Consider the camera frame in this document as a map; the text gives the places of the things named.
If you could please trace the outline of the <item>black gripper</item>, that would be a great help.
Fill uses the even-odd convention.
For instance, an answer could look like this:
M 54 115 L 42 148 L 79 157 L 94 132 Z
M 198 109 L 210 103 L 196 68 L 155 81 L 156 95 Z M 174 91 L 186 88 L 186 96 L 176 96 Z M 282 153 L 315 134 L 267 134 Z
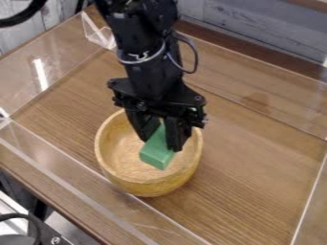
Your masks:
M 203 128 L 206 123 L 206 99 L 186 84 L 180 49 L 147 51 L 144 56 L 119 50 L 116 55 L 127 76 L 108 82 L 115 104 L 124 108 L 143 142 L 150 140 L 163 119 L 167 148 L 179 152 L 192 127 Z

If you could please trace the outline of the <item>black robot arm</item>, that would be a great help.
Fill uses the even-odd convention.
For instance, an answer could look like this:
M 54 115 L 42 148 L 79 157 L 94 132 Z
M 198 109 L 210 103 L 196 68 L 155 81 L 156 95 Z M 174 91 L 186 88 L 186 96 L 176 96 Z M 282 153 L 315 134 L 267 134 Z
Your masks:
M 176 0 L 95 0 L 111 28 L 118 60 L 127 75 L 107 86 L 114 103 L 123 107 L 135 133 L 148 141 L 164 128 L 166 147 L 179 152 L 192 130 L 206 124 L 206 99 L 186 84 L 180 43 L 192 41 L 174 30 Z

